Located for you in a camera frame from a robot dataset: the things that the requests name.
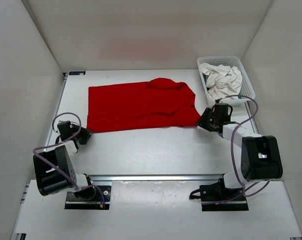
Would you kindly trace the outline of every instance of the red fabric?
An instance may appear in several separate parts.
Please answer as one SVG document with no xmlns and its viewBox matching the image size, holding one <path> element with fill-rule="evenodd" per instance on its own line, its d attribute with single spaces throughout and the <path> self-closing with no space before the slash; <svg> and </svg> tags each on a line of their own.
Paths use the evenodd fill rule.
<svg viewBox="0 0 302 240">
<path fill-rule="evenodd" d="M 96 133 L 161 127 L 196 127 L 196 95 L 168 78 L 89 87 L 87 128 Z"/>
</svg>

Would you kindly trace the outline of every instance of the crumpled white cloth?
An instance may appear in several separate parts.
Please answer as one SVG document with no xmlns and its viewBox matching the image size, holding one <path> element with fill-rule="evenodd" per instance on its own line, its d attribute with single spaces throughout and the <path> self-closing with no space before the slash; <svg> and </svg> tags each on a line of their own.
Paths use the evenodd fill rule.
<svg viewBox="0 0 302 240">
<path fill-rule="evenodd" d="M 206 62 L 201 64 L 201 70 L 206 75 L 206 87 L 211 100 L 217 100 L 230 95 L 238 95 L 241 90 L 242 75 L 236 66 L 214 66 Z"/>
</svg>

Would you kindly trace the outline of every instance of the white table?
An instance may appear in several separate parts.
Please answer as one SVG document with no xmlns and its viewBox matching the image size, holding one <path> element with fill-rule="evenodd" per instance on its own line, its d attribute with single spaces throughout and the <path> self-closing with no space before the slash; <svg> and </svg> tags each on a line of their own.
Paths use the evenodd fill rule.
<svg viewBox="0 0 302 240">
<path fill-rule="evenodd" d="M 87 71 L 68 76 L 58 114 L 74 112 L 85 126 L 88 87 L 158 77 L 186 82 L 202 114 L 207 101 L 198 70 Z M 246 118 L 244 104 L 234 108 L 233 121 Z M 61 120 L 76 121 L 72 116 Z M 251 123 L 244 126 L 252 130 Z M 49 142 L 56 136 L 52 133 Z M 239 161 L 236 146 L 235 155 Z M 232 171 L 230 142 L 200 128 L 94 134 L 86 146 L 80 146 L 72 163 L 76 172 L 90 175 L 216 175 Z M 283 182 L 271 182 L 262 193 L 249 198 L 249 211 L 244 212 L 202 212 L 199 200 L 188 200 L 197 188 L 198 181 L 113 181 L 110 210 L 65 210 L 65 193 L 43 197 L 32 180 L 14 231 L 26 233 L 26 240 L 289 240 L 302 236 Z"/>
</svg>

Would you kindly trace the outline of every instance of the wall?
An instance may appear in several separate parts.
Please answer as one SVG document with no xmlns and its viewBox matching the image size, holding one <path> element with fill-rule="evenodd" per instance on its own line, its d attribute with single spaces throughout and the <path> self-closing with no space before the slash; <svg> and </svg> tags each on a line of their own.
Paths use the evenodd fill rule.
<svg viewBox="0 0 302 240">
<path fill-rule="evenodd" d="M 277 137 L 302 231 L 302 0 L 275 0 L 242 61 L 260 106 L 258 126 Z"/>
<path fill-rule="evenodd" d="M 0 0 L 0 240 L 10 239 L 62 80 L 22 2 Z"/>
<path fill-rule="evenodd" d="M 24 0 L 70 70 L 194 69 L 243 57 L 270 0 Z"/>
</svg>

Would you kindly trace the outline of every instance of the plastic basket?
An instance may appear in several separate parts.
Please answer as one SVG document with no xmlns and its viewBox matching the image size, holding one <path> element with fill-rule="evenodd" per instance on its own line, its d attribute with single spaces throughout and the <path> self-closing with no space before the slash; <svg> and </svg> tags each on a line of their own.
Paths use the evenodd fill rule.
<svg viewBox="0 0 302 240">
<path fill-rule="evenodd" d="M 237 67 L 239 71 L 242 74 L 242 85 L 241 85 L 241 90 L 240 94 L 245 95 L 251 98 L 255 98 L 256 94 L 255 91 L 252 88 L 251 82 L 248 78 L 248 75 L 246 73 L 245 68 L 243 67 L 241 60 L 237 56 L 204 56 L 204 57 L 199 57 L 197 59 L 197 67 L 199 68 L 202 84 L 204 87 L 204 91 L 206 94 L 206 99 L 209 107 L 212 107 L 215 104 L 214 100 L 211 100 L 209 98 L 209 93 L 206 87 L 206 83 L 202 74 L 201 70 L 201 64 L 203 63 L 208 63 L 211 65 L 219 66 L 219 65 L 225 65 L 225 66 L 230 66 L 230 67 Z M 241 99 L 224 99 L 221 102 L 230 104 L 232 106 L 236 106 L 242 103 L 245 103 L 249 101 L 248 98 L 241 98 Z"/>
</svg>

